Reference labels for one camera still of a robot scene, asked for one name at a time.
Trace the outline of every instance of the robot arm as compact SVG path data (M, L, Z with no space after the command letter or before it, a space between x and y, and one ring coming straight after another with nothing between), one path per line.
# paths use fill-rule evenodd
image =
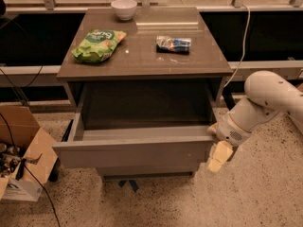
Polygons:
M208 159L211 171L218 171L233 147L242 144L259 125L279 113L287 114L298 125L303 124L303 93L279 75L258 71L246 80L244 92L246 97L209 128L219 140Z

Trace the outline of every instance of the drawer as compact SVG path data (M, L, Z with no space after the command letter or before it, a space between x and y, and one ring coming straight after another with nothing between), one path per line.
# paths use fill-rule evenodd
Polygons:
M215 141L214 105L204 79L85 82L68 141L53 148L103 177L194 173Z

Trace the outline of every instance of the chip bag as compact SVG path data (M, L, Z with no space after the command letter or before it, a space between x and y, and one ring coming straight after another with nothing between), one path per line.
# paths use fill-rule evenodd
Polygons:
M112 56L125 36L123 31L92 29L71 52L79 62L99 63Z

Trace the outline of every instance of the floor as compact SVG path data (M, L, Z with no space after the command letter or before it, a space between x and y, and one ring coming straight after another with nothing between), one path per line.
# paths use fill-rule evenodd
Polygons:
M226 108L218 109L223 115ZM35 113L56 140L73 113ZM45 185L61 226L302 226L303 135L285 115L260 126L214 174L136 179L134 192L93 168L61 166ZM0 201L0 226L58 226L45 192L37 202Z

